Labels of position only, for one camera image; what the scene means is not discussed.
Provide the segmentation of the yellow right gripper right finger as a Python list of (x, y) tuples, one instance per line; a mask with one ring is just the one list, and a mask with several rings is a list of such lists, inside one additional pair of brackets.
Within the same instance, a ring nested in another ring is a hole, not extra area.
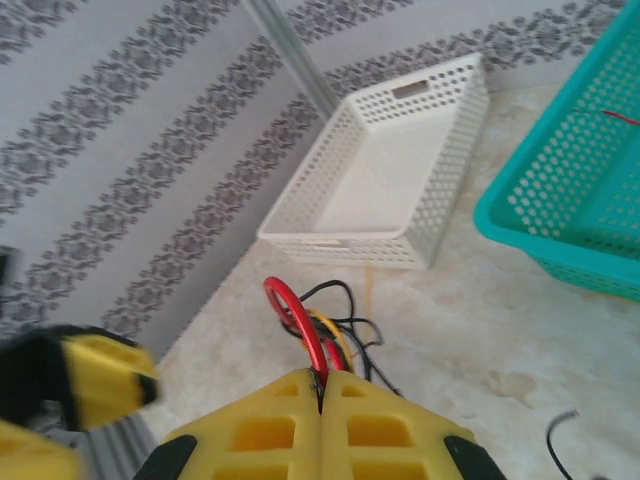
[(351, 373), (329, 374), (324, 479), (503, 479), (473, 433)]

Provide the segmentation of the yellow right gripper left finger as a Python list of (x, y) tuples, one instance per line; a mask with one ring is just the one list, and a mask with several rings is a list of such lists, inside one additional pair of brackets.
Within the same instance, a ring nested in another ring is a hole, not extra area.
[(318, 479), (313, 377), (294, 370), (170, 432), (136, 479)]

